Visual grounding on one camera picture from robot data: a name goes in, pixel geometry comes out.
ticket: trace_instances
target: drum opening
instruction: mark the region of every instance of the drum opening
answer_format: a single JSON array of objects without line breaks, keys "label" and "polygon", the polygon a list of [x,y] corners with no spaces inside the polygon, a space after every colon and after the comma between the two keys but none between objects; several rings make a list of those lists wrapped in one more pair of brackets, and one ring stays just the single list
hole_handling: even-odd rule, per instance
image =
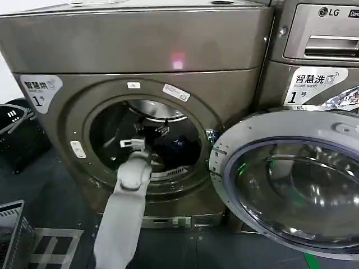
[{"label": "drum opening", "polygon": [[100,161],[116,171],[133,152],[120,141],[144,137],[151,153],[152,181],[187,174],[201,154],[196,126],[177,109],[152,100],[127,100],[102,110],[90,127]]}]

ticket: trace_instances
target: washer door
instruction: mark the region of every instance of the washer door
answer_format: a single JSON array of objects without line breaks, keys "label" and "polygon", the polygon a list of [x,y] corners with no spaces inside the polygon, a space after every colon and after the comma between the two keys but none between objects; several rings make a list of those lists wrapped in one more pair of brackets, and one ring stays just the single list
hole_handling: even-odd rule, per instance
[{"label": "washer door", "polygon": [[226,131],[210,155],[229,209],[258,232],[318,256],[359,260],[359,118],[281,110]]}]

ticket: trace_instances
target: washing machine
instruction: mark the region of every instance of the washing machine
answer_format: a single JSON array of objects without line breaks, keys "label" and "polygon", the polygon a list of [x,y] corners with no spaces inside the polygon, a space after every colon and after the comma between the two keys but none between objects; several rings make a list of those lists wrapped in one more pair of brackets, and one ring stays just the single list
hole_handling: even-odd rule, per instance
[{"label": "washing machine", "polygon": [[249,227],[346,260],[359,260],[358,10],[359,1],[281,3],[256,113],[221,135],[209,164]]},{"label": "washing machine", "polygon": [[209,154],[252,102],[273,20],[262,2],[128,0],[0,17],[2,54],[96,212],[126,145],[146,137],[142,227],[221,222]]}]

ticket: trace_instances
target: floor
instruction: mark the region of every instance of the floor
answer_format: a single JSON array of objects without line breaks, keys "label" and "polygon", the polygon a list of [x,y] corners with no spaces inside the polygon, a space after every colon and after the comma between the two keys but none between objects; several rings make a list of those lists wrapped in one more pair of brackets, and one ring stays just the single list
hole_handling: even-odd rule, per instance
[{"label": "floor", "polygon": [[[99,218],[82,199],[75,182],[53,150],[19,175],[0,168],[0,203],[25,200],[25,213],[33,227],[83,230],[71,264],[31,263],[29,268],[93,269],[93,243]],[[35,253],[46,252],[51,236],[44,236]],[[52,254],[66,254],[68,238],[57,241]],[[318,258],[319,267],[359,268],[359,262]],[[143,230],[129,269],[257,269],[309,268],[304,255],[257,234]]]}]

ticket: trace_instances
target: sticker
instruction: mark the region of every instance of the sticker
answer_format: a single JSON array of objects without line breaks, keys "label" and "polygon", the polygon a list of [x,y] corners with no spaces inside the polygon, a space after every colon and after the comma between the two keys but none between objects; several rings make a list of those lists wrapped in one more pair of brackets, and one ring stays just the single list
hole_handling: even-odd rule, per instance
[{"label": "sticker", "polygon": [[348,69],[301,67],[294,72],[284,105],[302,105],[348,77]]},{"label": "sticker", "polygon": [[187,102],[191,96],[189,93],[182,91],[181,89],[170,84],[165,84],[162,91],[173,96],[174,98],[180,99],[183,102]]},{"label": "sticker", "polygon": [[22,75],[20,81],[35,109],[46,114],[54,95],[62,87],[62,80],[54,75]]},{"label": "sticker", "polygon": [[350,10],[349,18],[359,18],[359,10]]},{"label": "sticker", "polygon": [[291,110],[327,111],[330,108],[318,105],[291,105]]},{"label": "sticker", "polygon": [[319,9],[319,17],[325,17],[326,15],[339,16],[339,12],[340,10],[337,8],[328,9],[327,7],[322,7],[321,9]]},{"label": "sticker", "polygon": [[87,157],[80,141],[70,141],[70,145],[76,157],[78,157],[79,159],[85,159]]},{"label": "sticker", "polygon": [[175,225],[175,226],[178,225],[178,218],[177,218],[177,217],[174,217],[174,218],[172,219],[172,225]]},{"label": "sticker", "polygon": [[321,106],[348,111],[359,108],[359,86],[343,91],[341,94],[324,102]]},{"label": "sticker", "polygon": [[127,83],[127,88],[129,89],[140,89],[141,88],[141,83],[140,82],[128,82]]}]

